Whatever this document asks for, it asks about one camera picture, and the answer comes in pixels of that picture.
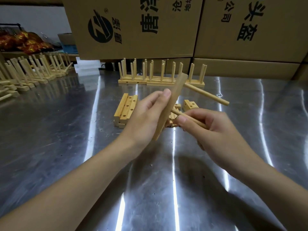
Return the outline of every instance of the metal table surface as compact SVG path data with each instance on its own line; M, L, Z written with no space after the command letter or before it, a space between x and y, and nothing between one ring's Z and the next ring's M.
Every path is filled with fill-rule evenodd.
M0 103L0 216L106 147L122 131L113 115L123 93L164 87L117 83L117 72L76 74ZM308 188L308 93L295 82L206 77L222 106L187 88L178 102L222 110L267 163ZM77 230L280 230L261 199L218 167L181 128L156 143L107 187Z

